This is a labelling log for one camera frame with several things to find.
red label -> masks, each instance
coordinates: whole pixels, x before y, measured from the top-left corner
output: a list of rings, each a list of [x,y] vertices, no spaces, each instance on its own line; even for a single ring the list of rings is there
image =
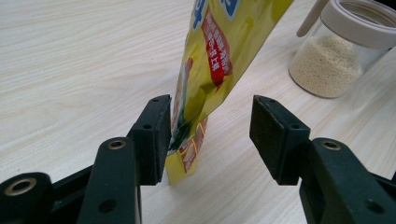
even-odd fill
[[[192,163],[195,161],[195,158],[197,157],[192,139],[186,145],[180,148],[180,152],[184,152],[184,154],[181,155],[181,159],[183,160],[184,171],[187,173],[190,170]]]
[[[230,46],[224,33],[212,16],[210,7],[207,7],[201,29],[206,41],[207,59],[210,66],[210,75],[217,89],[221,87],[223,79],[233,71],[230,61]]]
[[[206,124],[207,124],[207,118],[202,120],[197,127],[197,132],[195,134],[195,145],[197,148],[197,153],[199,153],[202,147],[202,143],[204,142]]]

white lid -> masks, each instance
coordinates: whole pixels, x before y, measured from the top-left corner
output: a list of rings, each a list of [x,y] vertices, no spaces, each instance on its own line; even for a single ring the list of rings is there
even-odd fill
[[[372,49],[396,46],[396,11],[376,1],[330,0],[320,18],[334,33],[356,44]]]

tabletop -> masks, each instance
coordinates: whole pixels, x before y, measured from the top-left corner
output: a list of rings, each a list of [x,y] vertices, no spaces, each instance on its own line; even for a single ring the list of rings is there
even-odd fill
[[[226,101],[209,116],[194,175],[142,187],[144,223],[305,223],[298,188],[280,187],[248,137],[253,95],[278,100],[311,139],[347,144],[372,173],[396,170],[396,50],[340,98],[299,88],[288,66],[314,0],[290,6]],[[193,1],[6,0],[0,6],[0,181],[52,182],[93,164],[149,99],[175,95]]]

metal screw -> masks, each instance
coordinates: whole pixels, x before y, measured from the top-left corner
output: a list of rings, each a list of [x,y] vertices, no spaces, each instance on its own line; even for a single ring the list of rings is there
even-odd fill
[[[116,140],[116,141],[109,143],[107,145],[107,147],[108,147],[108,149],[117,150],[117,149],[125,147],[125,145],[126,145],[125,141]]]
[[[341,146],[335,142],[323,141],[323,142],[321,142],[321,144],[323,147],[326,147],[329,150],[340,150],[341,149]]]
[[[36,183],[37,180],[35,178],[26,177],[12,183],[10,186],[8,186],[8,188],[6,188],[4,193],[7,196],[18,196],[31,190]]]

screw hole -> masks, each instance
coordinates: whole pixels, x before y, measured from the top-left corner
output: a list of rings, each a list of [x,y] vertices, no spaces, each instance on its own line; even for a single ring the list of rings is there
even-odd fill
[[[23,193],[26,193],[27,191],[31,190],[35,184],[37,183],[37,180],[32,177],[27,177],[21,180],[17,180],[14,183],[12,183],[4,193],[7,196],[17,196],[21,195]]]
[[[379,203],[376,203],[372,199],[366,199],[364,201],[364,205],[368,210],[374,213],[383,214],[385,212],[384,208]]]
[[[125,147],[126,143],[124,141],[116,140],[107,145],[108,149],[120,149]]]
[[[330,150],[340,150],[341,149],[340,145],[338,145],[334,142],[322,142],[322,145]]]
[[[113,211],[117,207],[117,201],[114,199],[106,200],[99,204],[98,211],[106,214]]]

